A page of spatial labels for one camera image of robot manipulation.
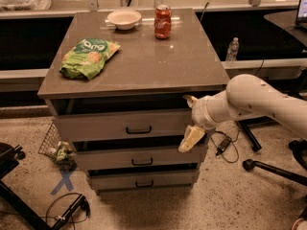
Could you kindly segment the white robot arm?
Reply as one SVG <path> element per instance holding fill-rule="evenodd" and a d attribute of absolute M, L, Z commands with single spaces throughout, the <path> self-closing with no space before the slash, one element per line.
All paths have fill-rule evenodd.
<path fill-rule="evenodd" d="M 253 75 L 242 74 L 232 78 L 224 91 L 196 98 L 185 95 L 192 109 L 192 126 L 188 126 L 178 150 L 187 152 L 204 134 L 226 121 L 241 121 L 267 116 L 307 138 L 307 102 L 283 94 Z"/>

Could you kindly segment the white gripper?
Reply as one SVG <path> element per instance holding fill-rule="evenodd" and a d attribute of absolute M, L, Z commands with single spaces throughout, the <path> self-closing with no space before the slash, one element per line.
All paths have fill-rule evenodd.
<path fill-rule="evenodd" d="M 195 124 L 185 129 L 184 137 L 178 147 L 180 152 L 188 152 L 205 135 L 205 130 L 217 127 L 218 123 L 209 114 L 209 96 L 197 99 L 192 95 L 183 95 L 182 98 L 192 108 L 192 120 Z"/>

